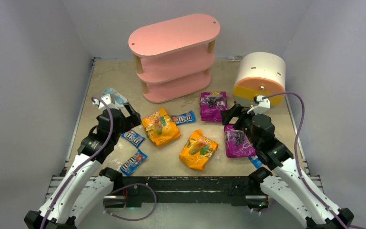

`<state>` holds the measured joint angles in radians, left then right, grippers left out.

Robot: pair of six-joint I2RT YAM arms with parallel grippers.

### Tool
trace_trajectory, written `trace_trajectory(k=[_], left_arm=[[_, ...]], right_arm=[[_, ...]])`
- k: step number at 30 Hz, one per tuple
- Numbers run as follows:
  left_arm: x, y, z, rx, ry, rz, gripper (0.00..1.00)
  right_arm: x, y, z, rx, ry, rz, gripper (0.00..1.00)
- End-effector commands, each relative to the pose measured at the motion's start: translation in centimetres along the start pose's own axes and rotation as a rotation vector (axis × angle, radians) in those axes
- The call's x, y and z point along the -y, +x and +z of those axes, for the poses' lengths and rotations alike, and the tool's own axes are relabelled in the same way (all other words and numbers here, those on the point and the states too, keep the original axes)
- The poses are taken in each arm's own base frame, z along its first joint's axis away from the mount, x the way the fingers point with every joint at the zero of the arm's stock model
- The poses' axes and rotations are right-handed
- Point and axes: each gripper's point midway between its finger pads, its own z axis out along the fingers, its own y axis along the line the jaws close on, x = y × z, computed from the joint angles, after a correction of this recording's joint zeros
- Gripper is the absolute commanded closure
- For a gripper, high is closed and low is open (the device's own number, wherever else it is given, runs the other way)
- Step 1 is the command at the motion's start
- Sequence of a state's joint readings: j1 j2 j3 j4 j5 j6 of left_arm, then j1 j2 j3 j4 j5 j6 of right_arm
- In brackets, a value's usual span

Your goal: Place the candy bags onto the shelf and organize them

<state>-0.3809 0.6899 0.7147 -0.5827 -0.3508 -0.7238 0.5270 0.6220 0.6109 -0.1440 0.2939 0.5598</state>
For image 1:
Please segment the purple grape candy bag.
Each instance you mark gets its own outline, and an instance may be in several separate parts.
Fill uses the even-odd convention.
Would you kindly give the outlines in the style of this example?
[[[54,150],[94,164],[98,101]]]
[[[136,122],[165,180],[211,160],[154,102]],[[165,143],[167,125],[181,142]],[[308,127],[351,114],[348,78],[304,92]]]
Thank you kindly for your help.
[[[199,105],[202,121],[221,123],[221,111],[227,109],[226,92],[202,92]]]
[[[225,152],[228,158],[256,156],[253,145],[242,130],[233,128],[233,124],[224,126]]]

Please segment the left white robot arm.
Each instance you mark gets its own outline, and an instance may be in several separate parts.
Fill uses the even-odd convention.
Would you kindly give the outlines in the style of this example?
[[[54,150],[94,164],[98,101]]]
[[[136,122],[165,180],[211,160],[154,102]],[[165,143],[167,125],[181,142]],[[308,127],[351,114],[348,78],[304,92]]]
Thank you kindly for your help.
[[[96,118],[98,124],[81,141],[73,164],[54,193],[39,210],[26,214],[27,228],[75,229],[99,200],[120,186],[121,173],[110,168],[103,169],[90,187],[86,184],[114,150],[120,136],[141,124],[141,116],[129,102],[122,105],[129,116],[112,103],[95,100],[94,104],[102,112]]]

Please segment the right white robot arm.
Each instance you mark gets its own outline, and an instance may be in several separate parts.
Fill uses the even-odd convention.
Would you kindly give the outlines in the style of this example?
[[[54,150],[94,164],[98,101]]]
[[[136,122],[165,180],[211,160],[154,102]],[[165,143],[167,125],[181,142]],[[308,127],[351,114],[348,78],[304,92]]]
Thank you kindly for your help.
[[[275,136],[271,118],[235,104],[221,111],[222,124],[233,117],[234,129],[242,130],[263,167],[249,175],[251,187],[273,198],[306,229],[347,229],[354,214],[331,201],[300,168],[297,156]]]

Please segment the orange gummy candy bag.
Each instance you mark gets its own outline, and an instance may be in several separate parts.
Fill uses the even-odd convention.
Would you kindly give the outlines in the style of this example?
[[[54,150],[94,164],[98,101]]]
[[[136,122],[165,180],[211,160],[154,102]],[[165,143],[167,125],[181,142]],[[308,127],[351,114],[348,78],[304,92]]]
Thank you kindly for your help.
[[[156,146],[163,146],[181,136],[175,121],[164,108],[142,119],[142,125],[148,138]]]
[[[206,163],[217,151],[219,144],[203,135],[201,129],[195,130],[184,145],[179,159],[188,168],[204,171]]]

